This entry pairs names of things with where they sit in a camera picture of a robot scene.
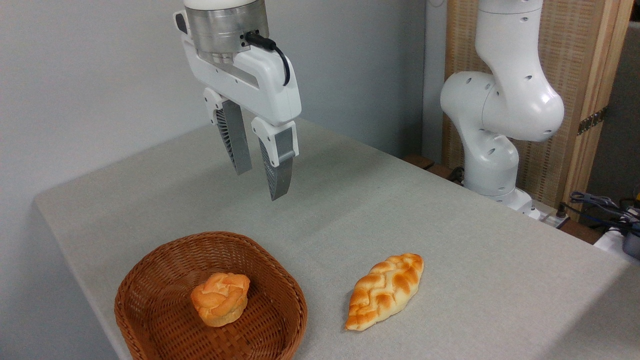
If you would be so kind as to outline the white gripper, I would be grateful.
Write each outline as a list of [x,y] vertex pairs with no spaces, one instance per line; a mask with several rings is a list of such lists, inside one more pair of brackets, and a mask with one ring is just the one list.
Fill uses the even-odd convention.
[[187,61],[206,87],[207,114],[238,175],[252,169],[242,109],[259,139],[270,199],[290,189],[299,155],[295,119],[302,111],[293,70],[275,51],[250,45],[246,34],[269,37],[265,10],[182,10],[174,13]]

